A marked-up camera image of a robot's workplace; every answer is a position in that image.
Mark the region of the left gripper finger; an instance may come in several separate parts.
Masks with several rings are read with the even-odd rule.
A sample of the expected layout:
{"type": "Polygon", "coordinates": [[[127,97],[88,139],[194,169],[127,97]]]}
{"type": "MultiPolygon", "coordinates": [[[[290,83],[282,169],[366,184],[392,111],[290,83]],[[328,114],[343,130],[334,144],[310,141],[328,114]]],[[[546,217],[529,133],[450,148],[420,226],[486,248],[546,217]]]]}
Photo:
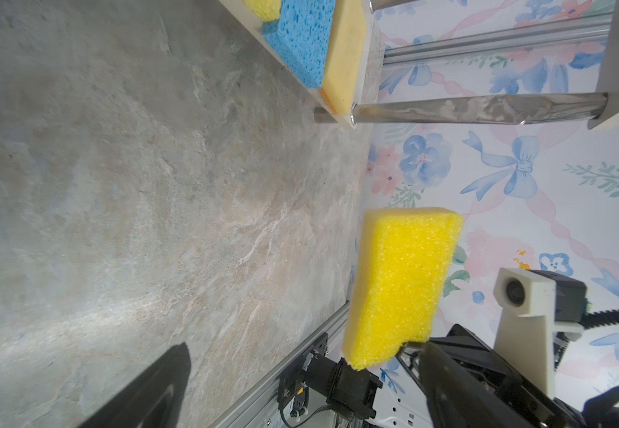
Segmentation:
{"type": "Polygon", "coordinates": [[[170,347],[81,426],[176,427],[191,368],[187,345],[170,347]]]}

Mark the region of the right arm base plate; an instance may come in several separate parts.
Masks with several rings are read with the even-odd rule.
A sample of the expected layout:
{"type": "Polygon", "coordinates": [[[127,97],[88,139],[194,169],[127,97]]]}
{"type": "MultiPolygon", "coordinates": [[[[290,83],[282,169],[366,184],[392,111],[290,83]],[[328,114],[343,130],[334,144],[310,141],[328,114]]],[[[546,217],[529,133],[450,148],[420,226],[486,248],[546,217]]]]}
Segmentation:
{"type": "Polygon", "coordinates": [[[328,339],[327,333],[319,335],[281,372],[278,409],[283,412],[300,392],[313,390],[325,397],[327,409],[349,421],[375,418],[376,394],[384,384],[367,370],[353,369],[344,358],[330,360],[328,339]]]}

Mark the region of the small tan sponge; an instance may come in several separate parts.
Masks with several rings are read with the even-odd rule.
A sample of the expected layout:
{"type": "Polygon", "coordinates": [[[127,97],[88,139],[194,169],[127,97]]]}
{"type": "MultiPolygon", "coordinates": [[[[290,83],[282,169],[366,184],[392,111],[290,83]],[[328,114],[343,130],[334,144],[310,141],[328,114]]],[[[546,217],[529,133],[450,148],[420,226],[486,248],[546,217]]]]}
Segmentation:
{"type": "Polygon", "coordinates": [[[366,41],[366,16],[359,0],[337,1],[334,9],[322,87],[332,114],[350,113],[366,41]]]}

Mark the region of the yellow porous sponge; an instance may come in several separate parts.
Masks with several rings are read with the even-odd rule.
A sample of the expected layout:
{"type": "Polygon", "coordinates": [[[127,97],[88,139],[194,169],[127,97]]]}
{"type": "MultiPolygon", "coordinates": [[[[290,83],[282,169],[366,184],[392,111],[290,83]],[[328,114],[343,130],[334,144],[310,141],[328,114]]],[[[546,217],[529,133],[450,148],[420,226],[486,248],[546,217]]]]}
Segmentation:
{"type": "Polygon", "coordinates": [[[272,22],[280,18],[283,1],[243,0],[243,3],[262,22],[272,22]]]}

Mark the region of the blue sponge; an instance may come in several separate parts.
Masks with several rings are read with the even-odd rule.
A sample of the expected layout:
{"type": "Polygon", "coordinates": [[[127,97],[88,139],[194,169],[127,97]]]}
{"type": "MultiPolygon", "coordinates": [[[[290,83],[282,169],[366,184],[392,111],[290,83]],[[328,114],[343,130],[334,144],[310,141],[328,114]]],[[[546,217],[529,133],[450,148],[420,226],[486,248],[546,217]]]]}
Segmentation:
{"type": "Polygon", "coordinates": [[[322,87],[335,0],[282,1],[280,18],[262,36],[304,87],[322,87]]]}

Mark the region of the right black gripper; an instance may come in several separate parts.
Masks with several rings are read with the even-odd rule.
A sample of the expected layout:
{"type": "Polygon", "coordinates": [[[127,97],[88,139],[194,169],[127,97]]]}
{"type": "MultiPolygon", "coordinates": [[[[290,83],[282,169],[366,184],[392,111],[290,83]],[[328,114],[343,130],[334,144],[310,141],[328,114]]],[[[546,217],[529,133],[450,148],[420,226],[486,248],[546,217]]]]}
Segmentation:
{"type": "Polygon", "coordinates": [[[455,325],[427,342],[419,383],[435,427],[619,427],[619,387],[582,411],[550,399],[473,333],[455,325]]]}

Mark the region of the bright yellow sponge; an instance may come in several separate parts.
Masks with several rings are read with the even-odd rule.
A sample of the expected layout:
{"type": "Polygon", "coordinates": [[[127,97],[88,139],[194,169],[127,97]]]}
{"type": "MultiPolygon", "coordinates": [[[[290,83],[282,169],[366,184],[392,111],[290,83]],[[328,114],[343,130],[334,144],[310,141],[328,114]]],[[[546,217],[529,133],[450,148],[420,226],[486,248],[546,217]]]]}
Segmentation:
{"type": "Polygon", "coordinates": [[[442,208],[365,212],[343,339],[353,369],[430,339],[463,224],[460,214],[442,208]]]}

